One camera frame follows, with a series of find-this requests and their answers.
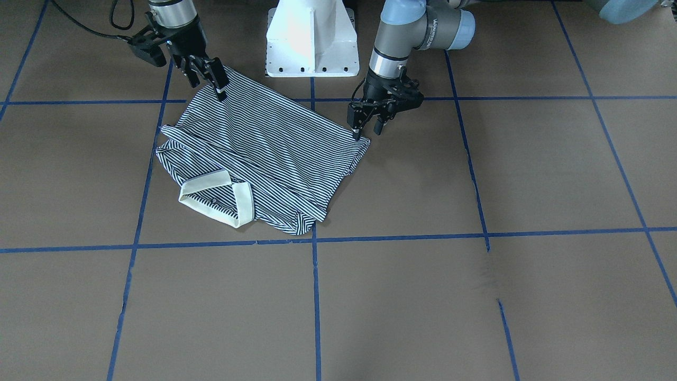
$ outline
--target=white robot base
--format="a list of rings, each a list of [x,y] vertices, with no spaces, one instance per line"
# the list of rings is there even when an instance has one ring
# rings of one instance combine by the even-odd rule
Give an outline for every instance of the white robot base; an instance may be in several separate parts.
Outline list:
[[[355,14],[339,0],[280,0],[268,12],[265,71],[270,77],[354,77],[359,72]]]

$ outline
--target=light blue plastic cap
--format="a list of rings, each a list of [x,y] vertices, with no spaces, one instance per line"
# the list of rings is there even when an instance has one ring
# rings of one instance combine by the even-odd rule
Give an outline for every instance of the light blue plastic cap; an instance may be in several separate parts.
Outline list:
[[[461,22],[458,25],[458,32],[447,50],[463,49],[468,46],[475,35],[475,17],[472,13],[461,10]]]
[[[390,25],[405,25],[425,14],[425,0],[386,0],[381,21]]]
[[[656,0],[609,0],[599,16],[611,24],[623,24],[643,15],[656,4]]]

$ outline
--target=silver metal ring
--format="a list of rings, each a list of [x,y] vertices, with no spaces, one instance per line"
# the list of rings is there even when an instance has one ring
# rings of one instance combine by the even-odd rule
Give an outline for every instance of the silver metal ring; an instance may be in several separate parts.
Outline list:
[[[374,50],[372,52],[371,60],[369,60],[369,68],[381,77],[398,78],[401,68],[407,65],[408,60],[408,57],[399,60],[385,58]]]
[[[172,5],[150,5],[155,20],[165,28],[179,28],[190,23],[198,15],[193,0],[183,0]]]

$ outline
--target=folded garment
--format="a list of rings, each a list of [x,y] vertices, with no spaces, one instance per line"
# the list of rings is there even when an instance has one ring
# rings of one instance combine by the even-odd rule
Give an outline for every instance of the folded garment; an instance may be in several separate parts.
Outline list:
[[[156,155],[179,202],[233,227],[260,219],[286,233],[323,221],[341,180],[369,147],[352,133],[240,73],[219,102],[202,88]]]

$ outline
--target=striped shirt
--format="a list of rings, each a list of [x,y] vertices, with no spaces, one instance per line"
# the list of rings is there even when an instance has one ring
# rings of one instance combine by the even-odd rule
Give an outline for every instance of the striped shirt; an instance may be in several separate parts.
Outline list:
[[[202,88],[176,125],[162,127],[169,140],[156,155],[181,185],[179,200],[198,212],[235,227],[260,219],[306,233],[324,220],[369,140],[356,142],[340,125],[225,70],[226,100]]]

